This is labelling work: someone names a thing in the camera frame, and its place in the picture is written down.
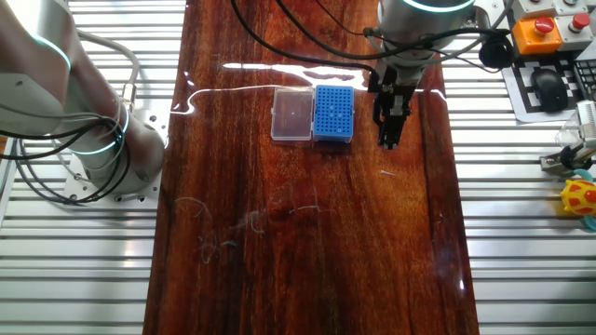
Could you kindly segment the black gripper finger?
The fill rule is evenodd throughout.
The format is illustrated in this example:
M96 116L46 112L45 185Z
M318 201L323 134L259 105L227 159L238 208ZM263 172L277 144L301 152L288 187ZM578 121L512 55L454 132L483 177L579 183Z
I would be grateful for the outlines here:
M404 115L382 111L382 117L383 120L379 129L379 144L385 149L394 150L400 143Z
M378 139L386 139L385 107L381 100L373 102L373 122L378 126Z

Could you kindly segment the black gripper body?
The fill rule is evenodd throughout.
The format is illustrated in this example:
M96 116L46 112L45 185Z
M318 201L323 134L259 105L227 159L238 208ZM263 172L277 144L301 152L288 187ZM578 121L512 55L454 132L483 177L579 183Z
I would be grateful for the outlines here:
M410 100L419 84L419 68L393 66L385 60L379 60L374 70L376 73L369 88L381 110L408 110Z

